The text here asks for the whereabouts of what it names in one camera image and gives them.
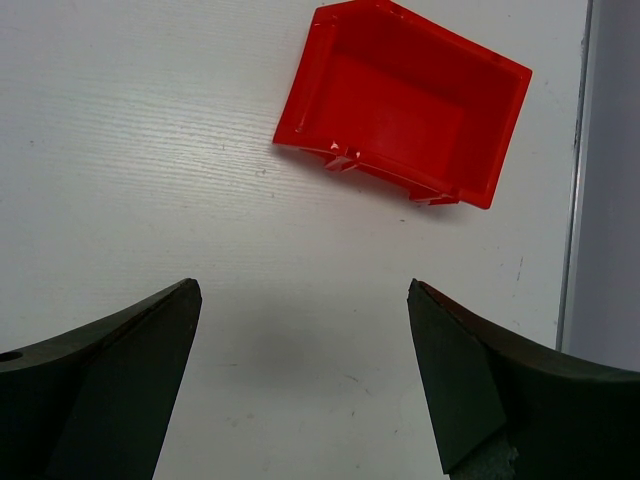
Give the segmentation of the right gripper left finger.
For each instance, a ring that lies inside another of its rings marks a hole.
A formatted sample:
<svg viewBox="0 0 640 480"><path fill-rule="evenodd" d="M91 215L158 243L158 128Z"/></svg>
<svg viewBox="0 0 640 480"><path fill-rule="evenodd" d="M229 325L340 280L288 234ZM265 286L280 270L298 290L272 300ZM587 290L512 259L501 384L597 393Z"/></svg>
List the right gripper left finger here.
<svg viewBox="0 0 640 480"><path fill-rule="evenodd" d="M184 279L2 353L2 478L152 478L201 306L198 282Z"/></svg>

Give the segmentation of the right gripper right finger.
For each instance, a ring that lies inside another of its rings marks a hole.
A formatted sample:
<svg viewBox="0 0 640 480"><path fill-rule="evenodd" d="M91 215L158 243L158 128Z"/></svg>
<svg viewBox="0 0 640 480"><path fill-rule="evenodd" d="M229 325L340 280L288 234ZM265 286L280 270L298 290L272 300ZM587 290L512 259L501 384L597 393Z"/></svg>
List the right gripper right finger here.
<svg viewBox="0 0 640 480"><path fill-rule="evenodd" d="M494 324L413 281L410 327L452 479L635 479L639 376Z"/></svg>

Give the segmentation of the red plastic bin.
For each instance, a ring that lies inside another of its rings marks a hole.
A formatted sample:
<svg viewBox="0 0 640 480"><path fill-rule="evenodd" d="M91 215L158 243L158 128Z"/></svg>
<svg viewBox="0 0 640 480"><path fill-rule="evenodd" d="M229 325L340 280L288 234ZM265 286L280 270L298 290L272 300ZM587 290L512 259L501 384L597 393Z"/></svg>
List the red plastic bin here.
<svg viewBox="0 0 640 480"><path fill-rule="evenodd" d="M531 70L392 1L314 12L273 141L429 205L491 206Z"/></svg>

